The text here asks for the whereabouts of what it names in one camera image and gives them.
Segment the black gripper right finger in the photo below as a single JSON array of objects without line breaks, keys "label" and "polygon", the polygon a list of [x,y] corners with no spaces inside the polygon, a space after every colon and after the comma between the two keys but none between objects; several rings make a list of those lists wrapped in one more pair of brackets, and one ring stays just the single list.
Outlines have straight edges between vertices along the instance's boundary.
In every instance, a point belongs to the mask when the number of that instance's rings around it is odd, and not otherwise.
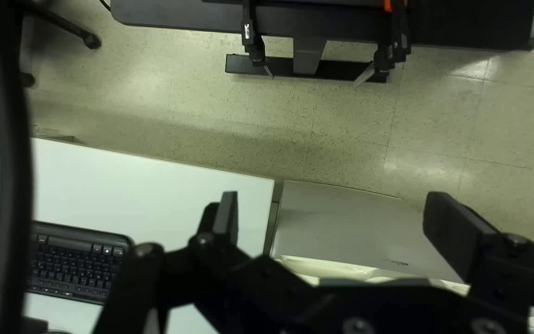
[{"label": "black gripper right finger", "polygon": [[474,300],[517,316],[534,307],[534,242],[500,233],[442,192],[424,201],[422,233]]}]

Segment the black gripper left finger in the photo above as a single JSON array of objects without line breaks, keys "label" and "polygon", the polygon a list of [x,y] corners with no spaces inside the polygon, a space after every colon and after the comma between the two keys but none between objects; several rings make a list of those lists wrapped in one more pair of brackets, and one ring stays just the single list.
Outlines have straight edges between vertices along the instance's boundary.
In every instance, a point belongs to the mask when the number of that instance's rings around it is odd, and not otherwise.
[{"label": "black gripper left finger", "polygon": [[166,334],[174,309],[194,307],[218,334],[261,334],[259,316],[224,288],[248,257],[237,248],[237,194],[203,209],[185,248],[138,244],[123,259],[92,334]]}]

